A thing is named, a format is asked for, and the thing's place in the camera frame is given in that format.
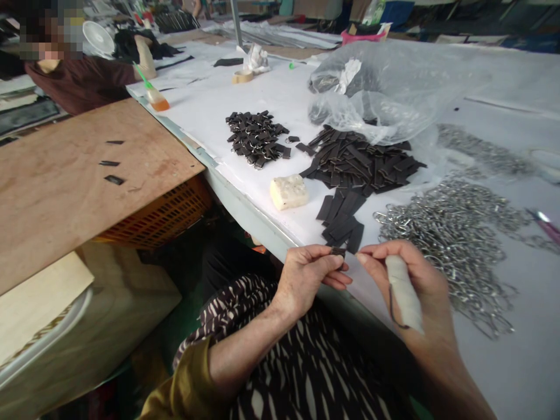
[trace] white tape wrapped tool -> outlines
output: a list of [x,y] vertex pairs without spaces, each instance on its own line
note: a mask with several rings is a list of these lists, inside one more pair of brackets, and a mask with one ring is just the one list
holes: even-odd
[[387,274],[393,295],[401,310],[403,325],[414,328],[424,335],[422,308],[420,307],[418,295],[410,282],[407,263],[398,255],[388,255],[385,258],[385,265],[387,266]]

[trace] olive green sleeve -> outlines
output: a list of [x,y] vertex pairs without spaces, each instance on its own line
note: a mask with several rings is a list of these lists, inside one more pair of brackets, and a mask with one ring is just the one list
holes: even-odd
[[173,376],[146,399],[141,420],[225,417],[230,404],[218,394],[208,370],[208,349],[213,344],[210,338],[187,347]]

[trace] white fan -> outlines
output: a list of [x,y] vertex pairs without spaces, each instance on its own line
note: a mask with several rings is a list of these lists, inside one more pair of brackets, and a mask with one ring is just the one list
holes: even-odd
[[113,41],[113,37],[103,26],[88,20],[83,23],[82,30],[83,35],[93,47],[96,55],[110,60],[113,59],[111,55],[115,51],[115,41]]

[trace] metal chain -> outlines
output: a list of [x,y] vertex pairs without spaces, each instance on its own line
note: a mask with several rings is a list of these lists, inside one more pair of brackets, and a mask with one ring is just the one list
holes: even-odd
[[467,133],[459,125],[438,124],[438,144],[447,149],[464,153],[475,159],[477,164],[490,175],[506,175],[515,178],[532,176],[536,172],[534,165],[521,156],[501,146]]
[[494,266],[506,258],[496,232],[528,246],[560,254],[560,247],[541,236],[521,236],[523,226],[533,220],[524,211],[489,188],[471,184],[453,174],[436,188],[415,195],[409,205],[387,205],[375,212],[382,224],[380,241],[406,239],[449,280],[453,307],[468,317],[490,339],[512,333],[503,316],[518,291],[501,283]]

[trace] orange plastic crate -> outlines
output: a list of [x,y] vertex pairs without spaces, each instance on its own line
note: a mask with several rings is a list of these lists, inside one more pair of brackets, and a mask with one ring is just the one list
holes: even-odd
[[195,176],[106,230],[96,240],[155,249],[187,230],[211,205],[208,189]]

